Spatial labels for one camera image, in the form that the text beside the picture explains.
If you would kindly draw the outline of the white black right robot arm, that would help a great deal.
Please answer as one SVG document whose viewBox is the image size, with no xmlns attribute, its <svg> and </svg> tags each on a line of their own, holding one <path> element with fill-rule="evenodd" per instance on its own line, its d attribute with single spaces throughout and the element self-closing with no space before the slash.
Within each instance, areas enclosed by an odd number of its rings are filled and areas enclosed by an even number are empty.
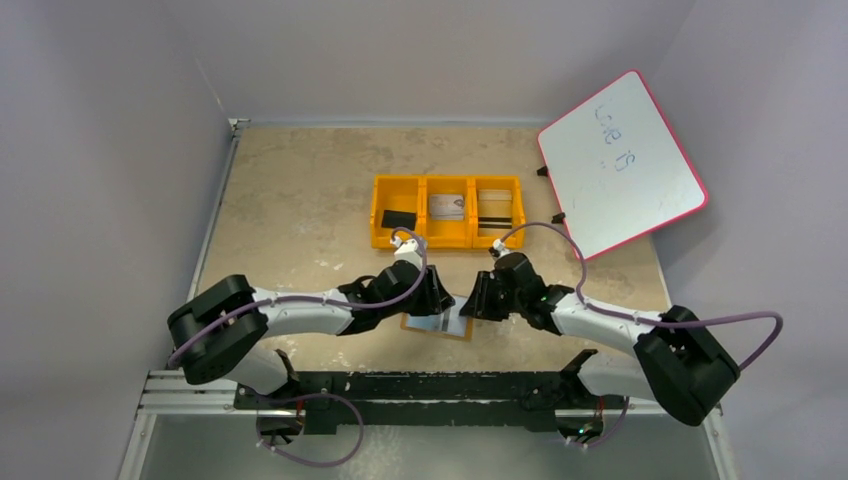
<svg viewBox="0 0 848 480">
<path fill-rule="evenodd" d="M 478 273 L 460 313 L 490 321 L 517 314 L 537 330 L 611 348 L 611 355 L 583 351 L 564 367 L 566 391 L 654 401 L 689 426 L 703 422 L 741 373 L 689 309 L 673 306 L 636 320 L 622 307 L 592 305 L 571 287 L 545 283 L 518 252 Z"/>
</svg>

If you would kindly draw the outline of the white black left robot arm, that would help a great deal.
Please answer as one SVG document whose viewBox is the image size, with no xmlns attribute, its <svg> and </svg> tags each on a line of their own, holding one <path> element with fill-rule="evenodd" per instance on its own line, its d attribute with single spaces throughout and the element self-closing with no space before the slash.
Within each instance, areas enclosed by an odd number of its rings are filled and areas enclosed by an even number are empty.
<svg viewBox="0 0 848 480">
<path fill-rule="evenodd" d="M 395 315 L 436 315 L 454 304 L 434 266 L 419 269 L 403 260 L 310 294 L 260 289 L 234 274 L 168 317 L 175 347 L 168 365 L 182 369 L 191 385 L 226 379 L 269 395 L 287 388 L 296 373 L 285 353 L 260 347 L 264 338 L 355 335 Z"/>
</svg>

